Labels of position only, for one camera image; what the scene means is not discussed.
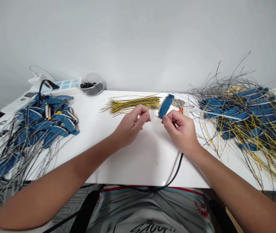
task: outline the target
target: gray carpet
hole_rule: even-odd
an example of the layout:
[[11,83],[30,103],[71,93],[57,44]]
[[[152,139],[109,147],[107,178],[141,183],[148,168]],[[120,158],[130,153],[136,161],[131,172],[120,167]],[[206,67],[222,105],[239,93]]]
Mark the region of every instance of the gray carpet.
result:
[[[59,213],[54,217],[54,219],[52,220],[54,223],[58,223],[60,221],[62,221],[63,219],[65,219],[66,217],[69,217],[70,215],[72,215],[73,213],[75,213],[76,211],[78,211],[82,205],[82,203],[84,202],[86,196],[93,190],[95,190],[97,187],[97,185],[85,188],[85,189],[80,189],[79,191],[77,191],[77,193],[71,198],[71,200],[59,211]],[[263,192],[268,198],[270,198],[271,200],[273,200],[274,202],[276,202],[276,192],[268,192],[268,191],[264,191]],[[71,226],[74,222],[74,218],[72,220],[70,220],[69,222],[65,223],[64,225],[62,225],[61,227],[59,227],[57,230],[55,230],[54,232],[60,232],[60,233],[67,233],[70,232]]]

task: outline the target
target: hand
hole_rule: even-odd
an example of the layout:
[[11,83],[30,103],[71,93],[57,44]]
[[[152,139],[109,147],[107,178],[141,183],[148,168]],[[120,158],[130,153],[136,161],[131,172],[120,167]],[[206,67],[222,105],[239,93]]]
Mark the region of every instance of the hand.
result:
[[192,152],[201,148],[191,118],[172,110],[166,116],[163,116],[162,124],[164,124],[173,143],[185,155],[189,156]]
[[151,121],[149,110],[140,104],[123,117],[112,137],[117,140],[120,148],[126,147],[136,139],[142,126],[148,121]]

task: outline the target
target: clear plastic container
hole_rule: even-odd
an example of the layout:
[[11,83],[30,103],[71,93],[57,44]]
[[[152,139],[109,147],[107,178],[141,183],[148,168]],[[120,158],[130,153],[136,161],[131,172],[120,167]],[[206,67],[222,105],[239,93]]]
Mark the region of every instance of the clear plastic container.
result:
[[95,96],[103,92],[104,83],[103,79],[98,73],[88,73],[82,78],[82,83],[96,83],[93,87],[80,88],[86,95]]

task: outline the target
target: white cable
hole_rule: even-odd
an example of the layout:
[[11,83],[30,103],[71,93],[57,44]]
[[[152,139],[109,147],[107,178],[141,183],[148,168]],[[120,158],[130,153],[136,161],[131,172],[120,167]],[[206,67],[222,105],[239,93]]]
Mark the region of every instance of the white cable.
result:
[[33,73],[34,76],[38,77],[39,75],[38,75],[37,73],[35,73],[35,72],[31,69],[31,67],[38,67],[38,68],[44,70],[44,71],[45,71],[46,73],[48,73],[54,80],[58,81],[58,80],[57,80],[54,76],[52,76],[46,69],[44,69],[44,68],[42,68],[42,67],[40,67],[40,66],[37,66],[37,65],[31,65],[31,66],[29,66],[29,70],[31,71],[31,73]]

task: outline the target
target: red stripe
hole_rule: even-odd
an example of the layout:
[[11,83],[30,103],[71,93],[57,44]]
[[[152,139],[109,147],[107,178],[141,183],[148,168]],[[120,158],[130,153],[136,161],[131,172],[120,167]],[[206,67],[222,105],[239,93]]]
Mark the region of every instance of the red stripe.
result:
[[100,200],[99,200],[99,204],[100,204],[100,202],[101,202],[101,199],[102,199],[102,195],[103,195],[103,192],[101,193],[101,195],[100,195]]
[[[149,187],[149,186],[143,186],[143,185],[129,185],[128,187],[132,188],[139,188],[139,187]],[[104,192],[114,191],[114,190],[121,190],[121,189],[127,189],[127,187],[115,187],[115,188],[108,188],[104,189]]]
[[[143,186],[143,185],[131,185],[129,187],[132,188],[139,188],[139,187],[149,187],[149,186]],[[173,188],[173,189],[178,189],[178,190],[182,190],[182,191],[186,191],[188,193],[193,193],[199,196],[204,196],[204,194],[194,191],[194,190],[190,190],[190,189],[186,189],[186,188],[180,188],[180,187],[168,187],[168,188]],[[109,191],[115,191],[115,190],[122,190],[122,189],[127,189],[127,187],[115,187],[115,188],[108,188],[108,189],[104,189],[103,192],[109,192]]]
[[186,192],[189,192],[189,193],[194,193],[194,194],[202,196],[202,197],[204,196],[204,194],[199,193],[199,192],[194,191],[194,190],[190,190],[190,189],[185,189],[185,188],[180,188],[180,187],[169,187],[169,188],[178,189],[178,190],[186,191]]

